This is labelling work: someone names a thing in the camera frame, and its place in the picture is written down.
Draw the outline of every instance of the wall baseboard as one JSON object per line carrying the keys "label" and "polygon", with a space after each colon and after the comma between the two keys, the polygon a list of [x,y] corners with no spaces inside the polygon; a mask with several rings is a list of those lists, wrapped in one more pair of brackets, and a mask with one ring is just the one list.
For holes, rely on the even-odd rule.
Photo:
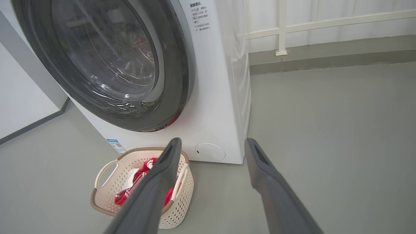
{"label": "wall baseboard", "polygon": [[34,122],[34,123],[32,123],[32,124],[30,124],[30,125],[22,128],[22,129],[20,129],[18,131],[15,131],[14,133],[12,133],[12,134],[10,134],[8,136],[3,137],[2,139],[0,139],[0,145],[3,144],[3,143],[5,143],[5,142],[7,142],[7,141],[10,141],[11,139],[13,139],[15,137],[18,137],[18,136],[22,135],[25,132],[28,132],[28,131],[36,128],[39,125],[42,125],[42,124],[48,122],[51,119],[54,119],[54,118],[56,118],[56,117],[64,114],[65,111],[66,111],[66,109],[67,109],[67,107],[68,107],[69,101],[70,101],[70,99],[67,98],[67,100],[65,101],[65,103],[62,105],[61,110],[59,110],[59,111],[57,111],[57,112],[55,112],[55,113],[53,113],[51,115],[48,115],[45,118],[40,119],[40,120],[38,120],[38,121],[36,121],[36,122]]}
{"label": "wall baseboard", "polygon": [[287,48],[287,53],[249,54],[250,74],[416,62],[416,35],[299,46]]}

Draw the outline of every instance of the white wall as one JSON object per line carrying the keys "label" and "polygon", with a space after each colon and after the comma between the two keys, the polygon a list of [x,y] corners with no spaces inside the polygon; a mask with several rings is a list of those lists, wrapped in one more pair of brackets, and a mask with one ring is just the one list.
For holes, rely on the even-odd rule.
{"label": "white wall", "polygon": [[[287,25],[378,12],[416,9],[416,0],[288,0]],[[278,27],[278,0],[249,0],[248,31]],[[286,34],[286,47],[416,34],[416,18]],[[277,49],[278,36],[249,40],[249,52]]]}
{"label": "white wall", "polygon": [[0,139],[59,108],[0,43]]}

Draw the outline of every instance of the washing machine door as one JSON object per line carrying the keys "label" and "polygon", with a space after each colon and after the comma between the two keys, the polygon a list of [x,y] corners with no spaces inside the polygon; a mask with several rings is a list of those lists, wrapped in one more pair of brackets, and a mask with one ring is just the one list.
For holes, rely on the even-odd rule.
{"label": "washing machine door", "polygon": [[36,55],[86,109],[139,132],[161,130],[179,117],[194,77],[171,1],[12,3]]}

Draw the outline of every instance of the white railing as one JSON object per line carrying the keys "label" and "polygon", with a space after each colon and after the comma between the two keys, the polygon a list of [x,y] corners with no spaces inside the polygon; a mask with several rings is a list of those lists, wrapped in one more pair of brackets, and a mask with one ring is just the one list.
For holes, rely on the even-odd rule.
{"label": "white railing", "polygon": [[[306,31],[306,30],[325,28],[325,27],[336,27],[336,26],[343,26],[343,25],[362,24],[362,23],[370,23],[370,22],[378,22],[378,21],[386,21],[386,20],[416,18],[416,10],[403,10],[403,11],[395,11],[395,12],[382,12],[382,13],[377,13],[377,14],[306,22],[306,23],[295,24],[295,25],[286,25],[286,11],[287,11],[286,1],[287,0],[279,0],[279,27],[249,32],[247,34],[247,39],[279,35],[279,45],[278,45],[278,49],[276,50],[276,56],[287,55],[286,46],[285,46],[286,33]],[[319,14],[319,4],[320,4],[320,1],[318,0],[318,14]],[[397,4],[397,0],[394,1],[392,9],[395,8],[394,7],[395,4]],[[353,8],[354,10],[353,10],[352,15],[354,15],[356,5],[357,5],[357,0],[354,0],[354,8]]]}

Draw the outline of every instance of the gray trim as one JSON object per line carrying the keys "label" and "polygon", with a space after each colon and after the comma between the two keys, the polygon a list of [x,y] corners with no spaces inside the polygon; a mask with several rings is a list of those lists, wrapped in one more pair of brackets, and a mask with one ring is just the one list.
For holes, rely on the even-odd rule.
{"label": "gray trim", "polygon": [[46,96],[59,108],[68,96],[0,12],[0,42]]}
{"label": "gray trim", "polygon": [[249,54],[250,74],[416,61],[416,35],[332,42]]}
{"label": "gray trim", "polygon": [[5,142],[7,142],[7,141],[10,141],[11,139],[13,139],[15,137],[18,137],[18,136],[22,135],[25,132],[28,132],[29,130],[32,130],[32,129],[36,128],[39,125],[42,125],[42,124],[48,122],[51,119],[54,119],[54,118],[62,115],[63,113],[65,113],[65,110],[68,107],[69,101],[70,101],[70,99],[67,98],[66,101],[64,102],[61,110],[53,113],[52,115],[48,115],[48,116],[46,116],[43,119],[40,119],[40,120],[38,120],[38,121],[36,121],[36,122],[28,125],[28,126],[25,126],[24,128],[22,128],[22,129],[20,129],[18,131],[15,131],[14,133],[12,133],[12,134],[10,134],[8,136],[3,137],[2,139],[0,139],[0,145],[3,144],[3,143],[5,143]]}
{"label": "gray trim", "polygon": [[196,81],[196,63],[195,63],[195,51],[193,48],[193,41],[191,36],[191,30],[189,28],[188,20],[183,12],[183,8],[179,0],[170,0],[172,7],[176,13],[176,16],[181,26],[183,37],[185,39],[186,55],[188,57],[188,69],[189,69],[189,91],[187,100],[191,97],[193,85]]}

